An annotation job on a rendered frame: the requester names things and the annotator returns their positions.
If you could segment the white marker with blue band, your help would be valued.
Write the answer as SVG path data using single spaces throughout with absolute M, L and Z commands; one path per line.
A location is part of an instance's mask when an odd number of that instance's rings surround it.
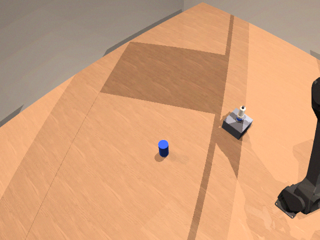
M 241 122 L 241 120 L 242 120 L 242 118 L 244 116 L 245 110 L 246 110 L 246 108 L 245 108 L 244 105 L 240 107 L 239 112 L 237 113 L 237 118 L 236 118 L 236 121 L 238 123 Z

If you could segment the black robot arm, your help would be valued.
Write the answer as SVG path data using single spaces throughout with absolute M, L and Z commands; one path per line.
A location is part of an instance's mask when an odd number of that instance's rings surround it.
M 311 107 L 317 124 L 306 177 L 286 186 L 275 202 L 275 206 L 291 219 L 299 212 L 307 215 L 320 209 L 320 77 L 311 86 Z

